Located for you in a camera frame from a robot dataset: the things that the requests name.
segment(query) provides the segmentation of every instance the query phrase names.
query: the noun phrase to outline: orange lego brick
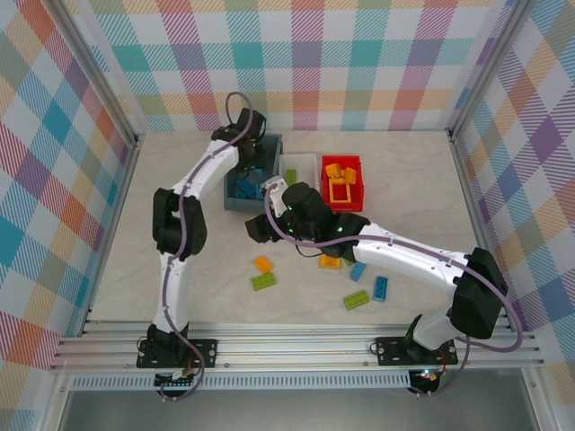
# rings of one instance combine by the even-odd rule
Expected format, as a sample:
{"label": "orange lego brick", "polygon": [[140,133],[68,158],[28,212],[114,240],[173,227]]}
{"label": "orange lego brick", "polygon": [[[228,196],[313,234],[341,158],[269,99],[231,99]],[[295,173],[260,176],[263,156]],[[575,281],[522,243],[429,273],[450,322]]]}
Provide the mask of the orange lego brick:
{"label": "orange lego brick", "polygon": [[260,256],[253,264],[260,270],[262,274],[266,274],[273,269],[273,265],[264,256]]}
{"label": "orange lego brick", "polygon": [[325,173],[330,178],[339,178],[341,176],[341,167],[337,164],[328,164],[325,167]]}
{"label": "orange lego brick", "polygon": [[324,254],[320,256],[320,267],[321,268],[332,268],[332,269],[339,269],[341,268],[341,259],[340,258],[331,258],[329,256],[325,256]]}
{"label": "orange lego brick", "polygon": [[356,170],[353,168],[345,168],[343,170],[343,178],[345,178],[345,181],[348,182],[349,184],[355,184]]}
{"label": "orange lego brick", "polygon": [[[346,198],[343,200],[335,200],[333,198],[333,186],[334,185],[345,185]],[[332,204],[348,204],[351,202],[351,190],[349,189],[349,183],[343,178],[330,178],[330,203]]]}

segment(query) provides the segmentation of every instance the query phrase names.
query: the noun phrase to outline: cable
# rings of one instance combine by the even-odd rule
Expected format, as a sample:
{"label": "cable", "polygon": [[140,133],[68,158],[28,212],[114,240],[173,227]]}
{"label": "cable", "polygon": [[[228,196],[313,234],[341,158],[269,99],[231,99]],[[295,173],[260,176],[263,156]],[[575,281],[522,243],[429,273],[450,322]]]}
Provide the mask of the cable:
{"label": "cable", "polygon": [[318,256],[323,255],[323,253],[317,253],[317,254],[312,254],[311,256],[308,256],[308,255],[302,253],[301,250],[299,250],[299,246],[298,246],[297,244],[296,244],[296,250],[297,250],[297,252],[298,252],[299,254],[301,254],[301,255],[304,256],[305,258],[317,258]]}
{"label": "cable", "polygon": [[243,128],[243,130],[240,132],[240,134],[236,137],[234,137],[230,142],[228,142],[225,145],[220,146],[216,151],[214,151],[214,153],[212,153],[211,155],[206,156],[201,162],[198,163],[198,165],[196,166],[196,168],[191,172],[190,176],[188,177],[188,179],[186,180],[185,184],[183,185],[181,192],[180,192],[180,198],[178,200],[178,211],[180,212],[180,227],[181,227],[181,243],[180,243],[180,248],[176,251],[176,253],[171,256],[170,258],[168,258],[168,264],[165,270],[165,275],[164,275],[164,282],[162,285],[162,306],[164,308],[164,317],[168,322],[168,325],[170,325],[170,328],[172,329],[172,331],[176,334],[176,337],[178,337],[180,339],[181,342],[183,342],[187,347],[190,348],[190,350],[194,353],[195,356],[198,357],[199,359],[199,370],[198,370],[198,375],[199,378],[196,381],[196,384],[194,384],[191,388],[189,388],[186,392],[184,392],[181,396],[179,397],[167,397],[164,393],[164,386],[165,384],[160,386],[160,393],[163,397],[163,400],[169,400],[169,401],[180,401],[180,400],[184,400],[186,398],[188,398],[193,392],[195,392],[198,389],[198,386],[202,383],[202,381],[204,380],[204,373],[206,371],[206,362],[204,361],[204,356],[201,355],[201,353],[199,352],[199,350],[193,345],[191,344],[188,339],[186,339],[176,328],[175,324],[173,323],[172,317],[170,316],[170,313],[168,313],[168,301],[167,301],[167,293],[168,293],[168,280],[170,278],[170,272],[172,270],[172,266],[173,266],[173,261],[178,259],[181,254],[183,253],[185,247],[186,247],[186,242],[188,240],[188,233],[186,230],[186,217],[182,216],[183,215],[183,200],[186,197],[186,192],[188,191],[188,189],[190,188],[191,182],[194,180],[194,178],[196,177],[196,175],[198,175],[198,172],[201,170],[201,168],[209,161],[214,159],[218,154],[220,154],[221,152],[225,151],[227,148],[229,148],[230,146],[232,146],[233,144],[235,144],[236,142],[238,142],[240,139],[242,139],[246,133],[248,133],[248,131],[250,130],[250,126],[252,125],[252,121],[253,121],[253,107],[252,107],[252,103],[250,102],[250,100],[247,98],[247,96],[245,94],[243,94],[242,92],[230,92],[227,96],[226,96],[226,115],[227,118],[230,120],[230,123],[232,122],[231,118],[230,118],[230,110],[229,110],[229,102],[230,102],[230,98],[232,96],[240,96],[242,99],[245,100],[245,102],[248,105],[248,108],[250,110],[250,116],[248,118],[248,121],[245,125],[245,128]]}
{"label": "cable", "polygon": [[369,345],[369,351],[372,355],[377,356],[377,352],[374,352],[374,345],[377,344],[375,341]]}
{"label": "cable", "polygon": [[[324,241],[324,242],[303,242],[303,241],[295,240],[294,238],[287,236],[285,233],[283,233],[281,231],[281,229],[279,229],[278,224],[276,223],[276,221],[273,218],[273,215],[271,214],[270,193],[277,186],[278,186],[277,184],[272,184],[266,190],[266,195],[265,195],[265,199],[264,199],[264,206],[265,206],[265,210],[266,210],[266,216],[268,217],[268,220],[270,221],[271,227],[273,228],[274,231],[276,231],[276,233],[279,235],[280,238],[283,238],[287,242],[291,242],[292,244],[295,244],[295,245],[300,246],[300,247],[320,248],[320,247],[327,247],[330,245],[339,244],[341,242],[347,242],[347,241],[368,240],[368,241],[378,241],[378,242],[389,243],[392,240],[390,237],[378,236],[378,235],[351,235],[351,236],[344,236],[344,237],[338,238],[336,240],[330,240],[330,241]],[[519,321],[517,313],[515,312],[515,309],[513,308],[513,305],[511,304],[509,299],[507,299],[499,291],[499,289],[493,285],[493,283],[491,281],[489,281],[487,278],[482,276],[480,273],[478,273],[474,269],[468,268],[466,265],[463,265],[462,263],[459,263],[457,261],[453,261],[450,258],[448,258],[447,256],[444,256],[443,254],[437,253],[435,251],[428,250],[425,247],[420,247],[419,245],[412,244],[412,243],[406,242],[406,241],[396,240],[396,239],[394,239],[394,246],[404,247],[406,249],[418,251],[419,253],[430,256],[431,258],[437,259],[440,262],[449,263],[450,265],[452,265],[456,268],[459,268],[462,271],[469,274],[470,276],[476,278],[480,283],[483,283],[485,286],[487,286],[493,292],[493,294],[495,296],[497,296],[497,298],[501,301],[501,303],[503,304],[503,306],[507,310],[509,316],[511,317],[511,320],[513,320],[513,322],[515,323],[515,327],[517,329],[517,339],[516,339],[515,343],[513,343],[509,347],[495,347],[495,346],[490,346],[488,344],[481,343],[478,341],[471,341],[469,339],[469,337],[466,337],[465,339],[461,339],[460,337],[458,337],[457,338],[458,340],[463,341],[467,345],[467,348],[465,351],[464,361],[461,364],[461,367],[459,368],[459,370],[457,370],[454,378],[452,380],[450,380],[449,383],[446,384],[446,386],[444,386],[444,388],[441,388],[441,390],[436,391],[435,392],[436,395],[442,393],[445,390],[445,388],[451,387],[453,382],[459,377],[459,375],[461,375],[461,372],[464,370],[465,364],[467,363],[467,358],[469,357],[469,351],[471,349],[471,346],[483,347],[483,348],[486,348],[488,350],[491,350],[493,352],[498,352],[498,353],[513,352],[514,350],[517,350],[521,346],[521,343],[523,343],[523,328],[521,327],[521,323]]]}

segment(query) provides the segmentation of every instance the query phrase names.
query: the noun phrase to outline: metal rail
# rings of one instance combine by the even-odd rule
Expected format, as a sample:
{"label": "metal rail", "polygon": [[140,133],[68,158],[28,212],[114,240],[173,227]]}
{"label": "metal rail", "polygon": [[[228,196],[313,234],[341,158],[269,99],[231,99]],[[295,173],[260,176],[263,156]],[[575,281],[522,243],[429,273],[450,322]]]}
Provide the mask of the metal rail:
{"label": "metal rail", "polygon": [[[141,373],[136,368],[137,347],[149,322],[88,321],[82,337],[62,339],[52,364],[58,373]],[[376,337],[398,337],[407,326],[376,325],[257,325],[191,324],[190,338],[217,339],[217,364],[210,372],[286,372],[411,370],[436,365],[380,367],[369,346]],[[501,315],[490,343],[508,346],[516,333]],[[464,343],[456,342],[464,355]],[[469,368],[523,368],[543,366],[535,336],[525,335],[522,347],[507,354],[472,347]],[[168,372],[173,369],[158,369]]]}

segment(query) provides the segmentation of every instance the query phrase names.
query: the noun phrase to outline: colorful plaid backdrop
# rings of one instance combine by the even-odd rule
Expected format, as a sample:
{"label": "colorful plaid backdrop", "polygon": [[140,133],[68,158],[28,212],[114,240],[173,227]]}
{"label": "colorful plaid backdrop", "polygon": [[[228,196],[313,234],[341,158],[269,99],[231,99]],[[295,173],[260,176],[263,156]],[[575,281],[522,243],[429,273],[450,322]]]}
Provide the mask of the colorful plaid backdrop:
{"label": "colorful plaid backdrop", "polygon": [[[85,0],[66,3],[108,70],[75,1]],[[475,63],[470,49],[502,2],[89,3],[153,129],[216,128],[226,121],[226,93],[239,89],[272,128],[364,130],[445,128],[459,96],[450,103],[454,83]]]}
{"label": "colorful plaid backdrop", "polygon": [[537,3],[460,148],[555,411],[575,421],[575,1]]}
{"label": "colorful plaid backdrop", "polygon": [[493,25],[493,28],[491,29],[491,33],[489,35],[489,38],[487,38],[487,41],[485,42],[485,45],[483,46],[481,54],[477,57],[477,61],[475,62],[475,65],[473,66],[473,70],[469,74],[469,77],[467,78],[467,81],[465,82],[464,89],[459,94],[459,98],[457,99],[456,106],[453,109],[453,112],[451,113],[451,117],[449,118],[449,121],[447,122],[446,128],[451,129],[451,128],[453,128],[454,124],[456,123],[457,117],[459,116],[459,112],[461,112],[461,109],[463,108],[465,102],[467,101],[467,96],[469,96],[469,92],[473,89],[473,87],[475,86],[475,83],[479,79],[479,76],[482,74],[482,71],[485,67],[485,62],[489,58],[491,50],[495,46],[495,43],[496,43],[498,37],[500,36],[500,34],[505,29],[505,26],[508,22],[510,15],[511,15],[511,12],[513,11],[513,8],[517,2],[518,2],[518,0],[505,0],[505,5],[501,9],[500,15],[497,17],[497,21],[495,22],[495,25]]}
{"label": "colorful plaid backdrop", "polygon": [[30,429],[128,147],[40,0],[0,2],[0,430]]}

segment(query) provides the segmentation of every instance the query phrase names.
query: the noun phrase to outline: blue storage bin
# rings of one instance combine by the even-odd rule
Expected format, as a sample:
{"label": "blue storage bin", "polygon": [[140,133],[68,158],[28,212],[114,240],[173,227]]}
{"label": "blue storage bin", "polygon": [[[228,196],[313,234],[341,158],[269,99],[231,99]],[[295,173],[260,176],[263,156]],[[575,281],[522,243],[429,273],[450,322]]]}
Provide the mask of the blue storage bin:
{"label": "blue storage bin", "polygon": [[[266,151],[268,164],[260,172],[251,171],[247,180],[255,186],[257,183],[263,183],[271,177],[278,175],[279,172],[279,155],[283,153],[283,142],[281,135],[268,133],[261,140],[263,149]],[[263,200],[258,200],[256,195],[248,198],[237,198],[238,179],[245,176],[244,172],[238,173],[230,171],[224,177],[224,209],[229,211],[243,211],[245,213],[263,213],[265,211]]]}

